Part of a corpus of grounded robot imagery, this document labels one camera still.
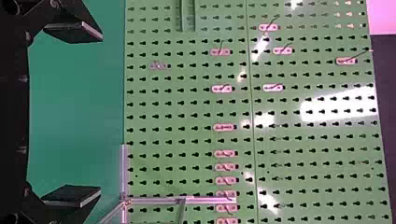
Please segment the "teal background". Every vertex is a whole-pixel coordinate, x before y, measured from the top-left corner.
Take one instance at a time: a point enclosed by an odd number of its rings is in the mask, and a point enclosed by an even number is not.
[[[124,1],[84,1],[105,41],[69,45],[40,33],[29,48],[31,150],[28,180],[42,196],[64,184],[102,187],[86,223],[119,198]]]

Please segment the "silver bar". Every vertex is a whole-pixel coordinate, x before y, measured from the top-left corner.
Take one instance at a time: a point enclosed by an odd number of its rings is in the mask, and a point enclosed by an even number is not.
[[[128,145],[120,146],[120,198],[128,197]]]
[[[178,203],[179,203],[179,208],[177,211],[176,224],[183,224],[184,212],[186,210],[186,200],[185,199],[179,200]]]
[[[129,195],[128,190],[128,169],[129,169],[129,159],[128,159],[129,146],[120,146],[120,199],[125,200]],[[128,223],[128,209],[124,206],[121,210],[120,216],[121,223]]]
[[[97,224],[106,224],[111,218],[113,218],[123,207],[125,207],[125,202],[119,203],[113,210],[111,210],[107,215],[102,217]]]
[[[186,200],[186,204],[224,204],[236,203],[236,198],[225,197],[170,197],[170,198],[127,198],[131,204],[177,204],[180,200]]]

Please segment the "green pegboard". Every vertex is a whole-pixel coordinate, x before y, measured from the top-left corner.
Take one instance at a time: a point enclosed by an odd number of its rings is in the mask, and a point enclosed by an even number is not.
[[[219,217],[390,223],[372,56],[335,63],[370,49],[365,7],[345,0],[127,1],[133,196],[238,191],[239,210],[231,214],[188,206],[194,224]],[[232,92],[214,93],[216,85]],[[216,132],[215,124],[236,129]],[[214,156],[224,149],[238,155]],[[216,171],[224,162],[238,169]],[[217,185],[224,176],[238,183]],[[176,214],[174,206],[135,206],[130,220],[169,222]]]

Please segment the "pink object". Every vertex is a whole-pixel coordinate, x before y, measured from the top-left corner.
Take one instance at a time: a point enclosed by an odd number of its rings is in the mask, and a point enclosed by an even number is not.
[[[259,25],[259,30],[260,31],[264,31],[264,32],[277,31],[277,30],[279,30],[279,26],[276,25],[276,24],[260,24]]]
[[[218,205],[216,205],[216,211],[221,212],[221,213],[237,212],[238,205],[237,204],[218,204]]]
[[[356,58],[354,58],[354,59],[351,59],[351,58],[337,58],[335,61],[336,61],[336,63],[338,65],[352,65],[352,64],[357,63],[358,59],[356,59]]]
[[[264,84],[262,86],[263,91],[283,91],[285,86],[282,83]]]
[[[287,48],[274,48],[273,49],[273,53],[274,54],[285,54],[285,55],[288,55],[288,54],[292,54],[293,53],[293,49],[292,48],[289,48],[289,47],[287,47]]]
[[[218,197],[228,197],[228,198],[236,198],[236,190],[218,190],[216,192],[216,196]]]
[[[216,177],[217,185],[234,185],[238,182],[235,176],[218,176]]]
[[[229,93],[233,91],[233,87],[230,85],[212,86],[212,91],[214,93]]]
[[[210,55],[212,56],[230,56],[230,49],[212,49],[210,50]]]
[[[234,163],[218,163],[215,165],[216,171],[234,171],[238,168],[239,166]]]
[[[235,150],[216,150],[215,157],[217,158],[228,158],[228,157],[235,157],[236,151]]]
[[[219,217],[216,220],[216,224],[238,224],[238,218],[236,218],[236,217]]]
[[[369,16],[370,34],[396,35],[396,1],[366,0],[366,2]]]
[[[215,124],[213,125],[213,130],[216,132],[231,132],[235,130],[235,127],[233,124]]]
[[[149,66],[149,70],[166,70],[167,68],[168,68],[167,63],[159,63],[159,62],[151,63]]]

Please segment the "metal rod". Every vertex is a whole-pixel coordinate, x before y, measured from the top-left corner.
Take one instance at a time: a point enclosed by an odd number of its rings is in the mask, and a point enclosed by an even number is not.
[[[227,197],[170,197],[170,198],[127,198],[130,204],[178,204],[180,200],[186,200],[186,204],[229,204],[236,203],[236,198]]]
[[[186,210],[186,199],[178,201],[179,208],[177,211],[176,224],[183,224],[184,222],[184,211]]]
[[[129,169],[129,160],[128,160],[128,145],[120,146],[120,199],[125,200],[128,195],[128,169]],[[128,223],[128,209],[126,206],[122,208],[120,223]]]
[[[113,218],[123,207],[125,207],[125,202],[119,203],[113,210],[111,210],[107,215],[102,217],[97,224],[106,224],[111,218]]]

